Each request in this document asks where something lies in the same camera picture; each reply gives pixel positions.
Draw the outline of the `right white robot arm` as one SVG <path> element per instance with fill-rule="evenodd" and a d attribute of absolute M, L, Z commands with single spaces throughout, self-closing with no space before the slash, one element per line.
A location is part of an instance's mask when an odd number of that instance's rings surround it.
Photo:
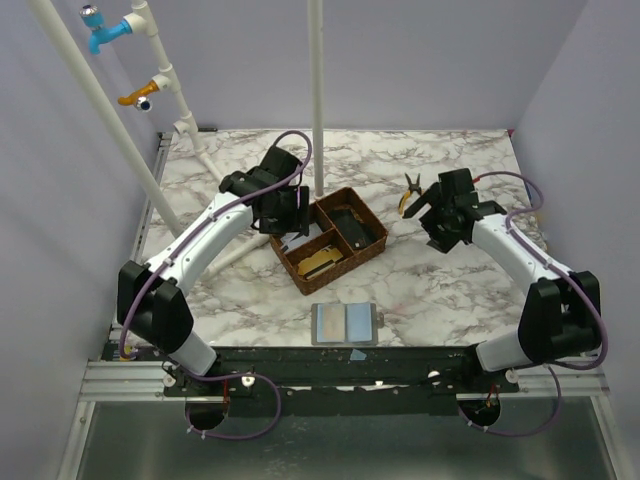
<path fill-rule="evenodd" d="M 515 225 L 514 213 L 481 200 L 477 177 L 467 168 L 439 174 L 428 189 L 408 183 L 415 202 L 403 198 L 398 212 L 418 217 L 431 248 L 446 254 L 457 244 L 488 254 L 525 294 L 516 330 L 467 349 L 464 373 L 483 374 L 543 364 L 587 371 L 607 357 L 609 339 L 601 316 L 600 284 L 553 259 Z"/>

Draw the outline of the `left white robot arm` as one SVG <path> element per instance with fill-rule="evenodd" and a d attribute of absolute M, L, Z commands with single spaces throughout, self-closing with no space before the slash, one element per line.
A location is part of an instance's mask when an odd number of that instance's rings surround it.
<path fill-rule="evenodd" d="M 308 188 L 295 183 L 303 161 L 271 146 L 252 169 L 226 176 L 200 216 L 168 247 L 118 274 L 117 321 L 197 376 L 209 372 L 215 350 L 194 330 L 186 297 L 236 236 L 256 227 L 269 235 L 308 230 Z"/>

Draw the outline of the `grey card holder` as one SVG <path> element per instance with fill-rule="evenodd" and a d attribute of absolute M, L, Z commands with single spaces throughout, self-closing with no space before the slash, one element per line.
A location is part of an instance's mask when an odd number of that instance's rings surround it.
<path fill-rule="evenodd" d="M 375 303 L 314 303 L 311 344 L 314 346 L 375 346 L 384 315 Z"/>

